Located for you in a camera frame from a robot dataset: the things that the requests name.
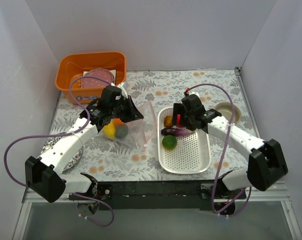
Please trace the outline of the yellow mango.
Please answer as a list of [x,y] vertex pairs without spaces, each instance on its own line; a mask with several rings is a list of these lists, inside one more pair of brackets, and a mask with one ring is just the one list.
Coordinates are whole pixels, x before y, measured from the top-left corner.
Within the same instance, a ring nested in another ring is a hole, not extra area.
[[116,129],[115,129],[115,125],[113,124],[113,122],[110,122],[108,125],[106,125],[103,128],[103,132],[107,138],[109,138],[109,139],[115,138]]

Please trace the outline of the white perforated plastic basket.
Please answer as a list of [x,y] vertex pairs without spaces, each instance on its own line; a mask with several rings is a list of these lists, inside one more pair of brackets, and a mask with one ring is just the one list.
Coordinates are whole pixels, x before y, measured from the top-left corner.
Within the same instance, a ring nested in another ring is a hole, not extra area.
[[157,117],[158,160],[161,167],[173,174],[190,175],[206,171],[211,164],[208,135],[202,130],[176,137],[177,146],[166,150],[162,145],[164,118],[173,114],[172,107],[161,109]]

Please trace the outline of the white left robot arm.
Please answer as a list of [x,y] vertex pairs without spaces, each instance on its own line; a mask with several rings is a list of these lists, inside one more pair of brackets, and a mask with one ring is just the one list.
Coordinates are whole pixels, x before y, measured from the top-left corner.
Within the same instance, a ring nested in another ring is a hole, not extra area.
[[112,119],[129,123],[144,118],[122,84],[108,85],[99,98],[94,99],[80,113],[74,125],[59,141],[38,158],[29,157],[25,162],[26,185],[49,203],[63,194],[80,193],[92,200],[98,193],[98,181],[91,175],[64,175],[63,170],[78,150]]

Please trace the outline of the orange tangerine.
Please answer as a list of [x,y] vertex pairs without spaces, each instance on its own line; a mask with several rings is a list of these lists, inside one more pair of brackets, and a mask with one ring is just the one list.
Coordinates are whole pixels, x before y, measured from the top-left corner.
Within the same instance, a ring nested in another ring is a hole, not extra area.
[[113,119],[112,120],[112,123],[115,125],[115,126],[121,126],[121,125],[123,125],[124,123],[122,122],[122,120],[121,119],[118,119],[118,118],[115,118],[115,119]]

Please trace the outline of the purple eggplant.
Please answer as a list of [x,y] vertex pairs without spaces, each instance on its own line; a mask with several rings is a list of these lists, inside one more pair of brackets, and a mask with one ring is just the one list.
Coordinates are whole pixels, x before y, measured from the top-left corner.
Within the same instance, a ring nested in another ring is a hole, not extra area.
[[182,128],[164,128],[161,130],[161,134],[163,136],[174,136],[174,137],[183,137],[183,136],[188,136],[192,134],[193,131],[188,130],[188,129],[182,129]]

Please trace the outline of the green lime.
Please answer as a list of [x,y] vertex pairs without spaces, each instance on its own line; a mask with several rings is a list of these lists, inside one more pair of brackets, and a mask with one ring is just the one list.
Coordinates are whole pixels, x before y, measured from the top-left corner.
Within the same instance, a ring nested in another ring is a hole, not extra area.
[[168,151],[175,149],[175,147],[177,146],[176,137],[172,135],[164,136],[162,139],[162,146]]

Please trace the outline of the clear zip top bag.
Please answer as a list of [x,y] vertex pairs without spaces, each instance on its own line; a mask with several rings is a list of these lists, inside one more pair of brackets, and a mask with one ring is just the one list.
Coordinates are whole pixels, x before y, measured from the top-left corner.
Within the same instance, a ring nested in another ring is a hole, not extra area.
[[127,125],[129,128],[128,135],[125,138],[107,138],[103,132],[103,129],[99,134],[109,140],[144,151],[148,145],[149,140],[156,133],[156,115],[151,101],[142,104],[137,109],[143,114],[144,119],[124,123],[124,125]]

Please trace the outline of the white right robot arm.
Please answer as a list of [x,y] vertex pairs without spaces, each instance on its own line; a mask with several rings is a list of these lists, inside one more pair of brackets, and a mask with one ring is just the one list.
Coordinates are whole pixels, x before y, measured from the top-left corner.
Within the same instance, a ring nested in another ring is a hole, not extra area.
[[217,180],[217,194],[228,199],[236,189],[255,187],[260,191],[288,173],[288,167],[279,142],[254,137],[235,125],[215,109],[206,110],[195,94],[186,96],[173,105],[173,124],[191,131],[202,130],[239,152],[247,161],[247,169],[233,170]]

